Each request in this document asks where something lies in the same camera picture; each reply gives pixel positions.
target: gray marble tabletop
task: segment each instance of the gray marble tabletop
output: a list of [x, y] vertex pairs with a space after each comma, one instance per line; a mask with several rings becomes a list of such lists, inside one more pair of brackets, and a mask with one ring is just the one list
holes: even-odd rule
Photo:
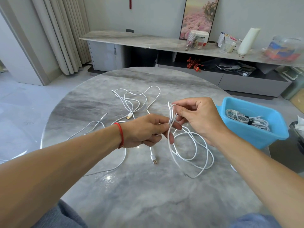
[[173, 51], [179, 53], [197, 54], [210, 57], [220, 57], [235, 59], [240, 61], [250, 61], [258, 63], [266, 63], [273, 65], [296, 66], [304, 67], [304, 55], [296, 61], [287, 62], [280, 60], [273, 60], [265, 56], [260, 49], [252, 49], [245, 56], [239, 55], [236, 50], [231, 53], [220, 53], [220, 48], [215, 43], [207, 43], [203, 49], [189, 49], [186, 48], [186, 41], [176, 38], [165, 38], [153, 35], [143, 35], [129, 32], [117, 32], [112, 30], [91, 31], [80, 37], [82, 40], [106, 42], [118, 45], [129, 45], [148, 49], [158, 49], [165, 51]]
[[[169, 115], [168, 101], [209, 96], [215, 104], [221, 104], [223, 98], [229, 96], [206, 80], [176, 70], [155, 67], [114, 70], [87, 80], [58, 103], [45, 127], [42, 147], [65, 141], [105, 113], [108, 113], [103, 121], [105, 126], [127, 115], [111, 90], [125, 88], [143, 92], [153, 85], [160, 87], [161, 94], [149, 111], [166, 116]], [[153, 101], [157, 94], [158, 89], [151, 88], [147, 92], [148, 101]], [[143, 97], [137, 99], [143, 103]], [[146, 114], [143, 108], [135, 116]], [[194, 144], [187, 135], [178, 137], [175, 143], [184, 157], [194, 154]], [[152, 164], [147, 146], [128, 149], [126, 160], [118, 169], [81, 178], [63, 200], [89, 227], [227, 227], [233, 219], [258, 212], [262, 207], [215, 148], [210, 148], [214, 165], [196, 179], [184, 176], [179, 170], [165, 138], [153, 150], [158, 164]], [[123, 157], [124, 150], [117, 149], [90, 172], [113, 168]], [[195, 163], [203, 165], [205, 158], [205, 151], [200, 149]], [[198, 172], [191, 165], [180, 164], [192, 175]]]

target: white cylindrical object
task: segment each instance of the white cylindrical object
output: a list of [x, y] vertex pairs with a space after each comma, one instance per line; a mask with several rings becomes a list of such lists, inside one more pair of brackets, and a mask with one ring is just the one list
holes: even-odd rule
[[251, 49], [251, 46], [253, 42], [256, 40], [257, 35], [260, 32], [260, 28], [251, 28], [248, 33], [246, 34], [244, 40], [240, 44], [240, 47], [238, 49], [238, 54], [240, 55], [246, 55], [248, 51]]

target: decorative plant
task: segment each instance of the decorative plant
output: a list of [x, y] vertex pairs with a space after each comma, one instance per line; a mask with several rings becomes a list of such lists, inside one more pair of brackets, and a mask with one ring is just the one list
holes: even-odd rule
[[189, 59], [187, 60], [188, 65], [187, 65], [187, 68], [188, 69], [191, 69], [193, 67], [193, 69], [195, 69], [196, 72], [201, 72], [201, 69], [199, 68], [200, 66], [203, 67], [204, 65], [201, 65], [200, 62], [201, 60], [200, 59], [191, 59], [191, 57], [189, 57]]

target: beige curtain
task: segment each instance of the beige curtain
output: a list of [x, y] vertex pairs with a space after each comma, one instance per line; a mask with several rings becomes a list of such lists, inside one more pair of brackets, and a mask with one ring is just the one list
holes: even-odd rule
[[66, 75], [91, 61], [86, 41], [89, 32], [83, 0], [32, 0], [59, 67]]

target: painting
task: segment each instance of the painting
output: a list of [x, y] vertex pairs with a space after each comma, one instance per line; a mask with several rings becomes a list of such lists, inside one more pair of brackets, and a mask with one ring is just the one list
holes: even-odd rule
[[179, 39], [188, 39], [190, 30], [207, 31], [210, 34], [218, 0], [186, 0]]

